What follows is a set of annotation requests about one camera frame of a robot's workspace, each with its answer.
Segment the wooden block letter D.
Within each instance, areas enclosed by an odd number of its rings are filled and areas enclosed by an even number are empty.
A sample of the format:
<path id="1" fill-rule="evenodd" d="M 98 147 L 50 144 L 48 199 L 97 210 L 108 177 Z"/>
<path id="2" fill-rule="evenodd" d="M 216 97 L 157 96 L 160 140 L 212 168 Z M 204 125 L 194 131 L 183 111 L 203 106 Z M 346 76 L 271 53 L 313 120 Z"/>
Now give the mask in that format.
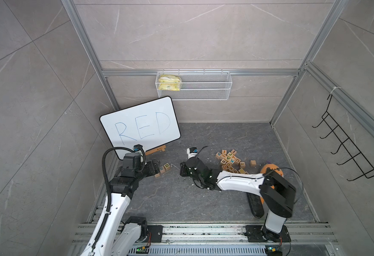
<path id="1" fill-rule="evenodd" d="M 171 166 L 170 166 L 169 163 L 164 164 L 163 167 L 164 167 L 164 170 L 165 170 L 165 171 L 169 171 L 169 170 L 171 169 Z"/>

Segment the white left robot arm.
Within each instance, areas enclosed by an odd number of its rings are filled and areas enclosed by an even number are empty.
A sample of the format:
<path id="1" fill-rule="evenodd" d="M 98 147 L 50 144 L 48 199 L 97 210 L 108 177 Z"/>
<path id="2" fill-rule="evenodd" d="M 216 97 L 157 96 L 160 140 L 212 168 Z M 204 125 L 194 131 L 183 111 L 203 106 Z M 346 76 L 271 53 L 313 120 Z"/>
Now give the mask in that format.
<path id="1" fill-rule="evenodd" d="M 111 151 L 125 150 L 119 176 L 108 178 L 106 157 Z M 126 256 L 136 242 L 151 245 L 152 234 L 148 231 L 144 217 L 130 217 L 124 224 L 120 235 L 116 237 L 122 218 L 142 179 L 154 176 L 159 168 L 157 161 L 147 161 L 142 145 L 133 149 L 113 147 L 102 156 L 102 173 L 106 186 L 106 201 L 102 215 L 86 245 L 83 256 Z"/>

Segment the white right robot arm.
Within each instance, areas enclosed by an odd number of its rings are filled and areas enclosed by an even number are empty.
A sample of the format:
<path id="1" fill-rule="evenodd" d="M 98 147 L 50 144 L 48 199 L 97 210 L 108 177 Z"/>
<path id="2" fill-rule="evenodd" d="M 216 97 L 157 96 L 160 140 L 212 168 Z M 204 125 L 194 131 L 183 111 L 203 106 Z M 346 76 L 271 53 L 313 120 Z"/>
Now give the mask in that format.
<path id="1" fill-rule="evenodd" d="M 247 194 L 252 210 L 269 209 L 264 225 L 258 228 L 260 239 L 290 242 L 285 222 L 293 215 L 296 188 L 281 175 L 281 168 L 267 165 L 265 173 L 254 175 L 210 169 L 198 158 L 196 147 L 186 150 L 188 160 L 180 164 L 180 176 L 190 177 L 200 189 L 238 191 Z"/>

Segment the pile of wooden letter blocks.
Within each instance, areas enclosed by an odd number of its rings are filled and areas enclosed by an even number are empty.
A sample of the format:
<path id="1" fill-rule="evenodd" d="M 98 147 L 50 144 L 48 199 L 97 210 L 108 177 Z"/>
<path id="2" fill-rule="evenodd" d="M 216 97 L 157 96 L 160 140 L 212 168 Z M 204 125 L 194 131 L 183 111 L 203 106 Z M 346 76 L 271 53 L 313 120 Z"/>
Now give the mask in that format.
<path id="1" fill-rule="evenodd" d="M 230 173 L 239 173 L 248 175 L 248 172 L 245 170 L 245 162 L 237 157 L 236 150 L 221 150 L 215 154 L 215 158 L 219 160 L 221 169 Z"/>

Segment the wooden whiteboard stand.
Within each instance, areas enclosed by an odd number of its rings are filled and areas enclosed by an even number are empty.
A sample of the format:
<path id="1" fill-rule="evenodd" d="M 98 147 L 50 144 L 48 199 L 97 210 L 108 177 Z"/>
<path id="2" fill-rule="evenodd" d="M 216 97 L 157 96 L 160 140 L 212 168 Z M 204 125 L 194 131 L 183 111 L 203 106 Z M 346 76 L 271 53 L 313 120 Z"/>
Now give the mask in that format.
<path id="1" fill-rule="evenodd" d="M 166 145 L 162 145 L 160 147 L 156 147 L 154 149 L 151 149 L 151 150 L 148 150 L 145 152 L 146 155 L 151 155 L 151 154 L 154 154 L 154 153 L 157 153 L 157 152 L 165 152 L 166 151 Z"/>

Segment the whiteboard with RED written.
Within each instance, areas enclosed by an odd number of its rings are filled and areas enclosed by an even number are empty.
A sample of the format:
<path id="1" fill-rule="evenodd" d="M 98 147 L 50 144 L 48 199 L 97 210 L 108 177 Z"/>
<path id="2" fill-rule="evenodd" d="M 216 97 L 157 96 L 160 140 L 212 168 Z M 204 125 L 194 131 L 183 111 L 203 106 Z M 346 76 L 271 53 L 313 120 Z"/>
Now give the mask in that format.
<path id="1" fill-rule="evenodd" d="M 148 151 L 181 137 L 169 96 L 103 115 L 99 120 L 113 147 L 142 145 Z"/>

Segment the lone wooden block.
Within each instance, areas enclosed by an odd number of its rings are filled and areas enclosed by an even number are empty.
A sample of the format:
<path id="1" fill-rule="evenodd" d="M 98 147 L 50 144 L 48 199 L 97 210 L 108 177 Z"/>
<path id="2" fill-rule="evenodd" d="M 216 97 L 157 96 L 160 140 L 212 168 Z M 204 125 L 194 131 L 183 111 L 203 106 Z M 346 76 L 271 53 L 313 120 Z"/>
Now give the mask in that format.
<path id="1" fill-rule="evenodd" d="M 250 161 L 250 166 L 252 166 L 252 167 L 257 166 L 257 162 L 256 162 L 256 160 L 251 160 L 251 161 Z"/>

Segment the yellow packet in basket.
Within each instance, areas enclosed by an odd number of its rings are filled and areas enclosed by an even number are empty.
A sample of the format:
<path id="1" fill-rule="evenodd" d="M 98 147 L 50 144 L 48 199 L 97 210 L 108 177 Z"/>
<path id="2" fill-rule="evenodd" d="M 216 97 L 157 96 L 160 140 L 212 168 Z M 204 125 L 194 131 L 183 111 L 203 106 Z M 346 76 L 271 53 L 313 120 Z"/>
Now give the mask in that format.
<path id="1" fill-rule="evenodd" d="M 182 80 L 174 75 L 161 75 L 158 78 L 158 90 L 180 91 Z"/>

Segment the orange shark plush toy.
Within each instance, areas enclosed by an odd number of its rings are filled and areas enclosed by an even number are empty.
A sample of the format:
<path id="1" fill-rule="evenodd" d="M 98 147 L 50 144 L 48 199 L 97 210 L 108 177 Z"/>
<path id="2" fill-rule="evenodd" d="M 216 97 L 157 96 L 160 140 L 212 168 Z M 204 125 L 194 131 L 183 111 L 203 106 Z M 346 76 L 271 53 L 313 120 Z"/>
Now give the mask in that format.
<path id="1" fill-rule="evenodd" d="M 283 171 L 277 165 L 275 165 L 275 164 L 266 164 L 266 165 L 264 165 L 263 168 L 260 171 L 260 174 L 262 174 L 264 176 L 265 175 L 268 176 L 272 171 L 276 172 L 281 177 L 284 177 Z M 278 191 L 280 194 L 282 194 L 284 192 L 284 187 L 276 189 L 276 191 Z"/>

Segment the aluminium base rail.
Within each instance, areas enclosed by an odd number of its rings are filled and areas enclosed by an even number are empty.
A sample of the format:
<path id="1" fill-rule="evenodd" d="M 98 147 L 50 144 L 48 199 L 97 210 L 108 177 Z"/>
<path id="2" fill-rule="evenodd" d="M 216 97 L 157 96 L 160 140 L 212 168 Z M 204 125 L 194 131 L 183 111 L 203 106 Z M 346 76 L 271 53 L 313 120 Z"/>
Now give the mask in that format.
<path id="1" fill-rule="evenodd" d="M 115 238 L 102 236 L 93 249 L 95 224 L 74 233 L 70 256 L 342 256 L 332 229 L 322 223 L 286 223 L 277 241 L 262 237 L 260 223 L 136 224 Z"/>

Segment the black wall hook rack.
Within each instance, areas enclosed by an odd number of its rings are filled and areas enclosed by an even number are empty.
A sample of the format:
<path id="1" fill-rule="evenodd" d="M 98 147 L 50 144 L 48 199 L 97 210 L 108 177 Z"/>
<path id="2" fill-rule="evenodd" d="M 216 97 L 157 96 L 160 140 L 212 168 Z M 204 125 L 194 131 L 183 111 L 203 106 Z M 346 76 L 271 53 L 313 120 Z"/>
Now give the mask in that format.
<path id="1" fill-rule="evenodd" d="M 335 151 L 330 152 L 332 155 L 338 154 L 341 150 L 346 152 L 346 160 L 336 163 L 337 166 L 343 166 L 350 162 L 354 163 L 358 175 L 354 178 L 347 178 L 347 181 L 352 182 L 360 178 L 371 179 L 374 177 L 374 165 L 329 112 L 332 98 L 332 95 L 327 97 L 326 109 L 320 118 L 320 122 L 312 127 L 314 129 L 326 127 L 329 130 L 325 136 L 319 137 L 321 140 L 328 137 L 334 137 L 337 140 L 338 147 Z"/>

